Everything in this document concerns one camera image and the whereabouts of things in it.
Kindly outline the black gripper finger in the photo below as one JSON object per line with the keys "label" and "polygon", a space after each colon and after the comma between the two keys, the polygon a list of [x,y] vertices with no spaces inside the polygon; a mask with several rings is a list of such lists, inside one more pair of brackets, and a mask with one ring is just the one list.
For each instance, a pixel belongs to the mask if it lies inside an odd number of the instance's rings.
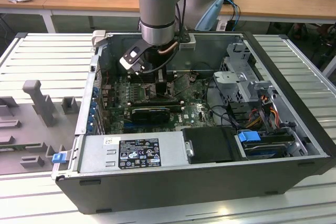
{"label": "black gripper finger", "polygon": [[157,95],[164,95],[167,91],[166,68],[161,68],[155,73],[155,90]]}

